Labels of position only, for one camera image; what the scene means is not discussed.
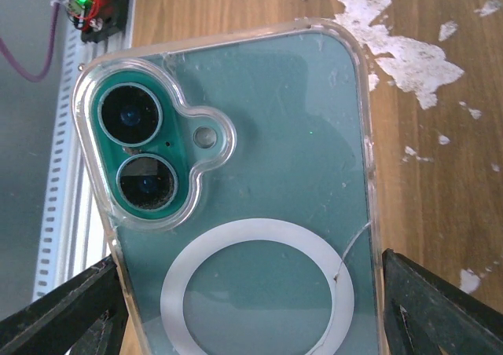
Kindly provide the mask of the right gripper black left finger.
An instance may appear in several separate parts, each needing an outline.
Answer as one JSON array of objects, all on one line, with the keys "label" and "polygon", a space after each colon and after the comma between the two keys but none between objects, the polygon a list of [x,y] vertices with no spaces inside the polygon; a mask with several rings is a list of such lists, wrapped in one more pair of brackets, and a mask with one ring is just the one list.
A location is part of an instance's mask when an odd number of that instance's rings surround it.
[{"label": "right gripper black left finger", "polygon": [[1,321],[2,354],[118,354],[128,320],[117,266],[101,259]]}]

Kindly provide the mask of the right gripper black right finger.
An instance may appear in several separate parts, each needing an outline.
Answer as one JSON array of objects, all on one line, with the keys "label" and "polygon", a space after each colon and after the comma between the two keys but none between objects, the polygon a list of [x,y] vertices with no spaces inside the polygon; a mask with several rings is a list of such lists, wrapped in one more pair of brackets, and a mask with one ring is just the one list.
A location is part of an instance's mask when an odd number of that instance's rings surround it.
[{"label": "right gripper black right finger", "polygon": [[501,354],[502,314],[387,249],[384,329],[392,354]]}]

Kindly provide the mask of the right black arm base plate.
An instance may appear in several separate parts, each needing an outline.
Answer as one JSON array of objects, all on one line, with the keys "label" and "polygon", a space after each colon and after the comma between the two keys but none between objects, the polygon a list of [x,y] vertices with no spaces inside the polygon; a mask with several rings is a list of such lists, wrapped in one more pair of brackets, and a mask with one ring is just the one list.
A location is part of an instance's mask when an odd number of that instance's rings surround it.
[{"label": "right black arm base plate", "polygon": [[87,0],[81,41],[99,43],[126,30],[130,0]]}]

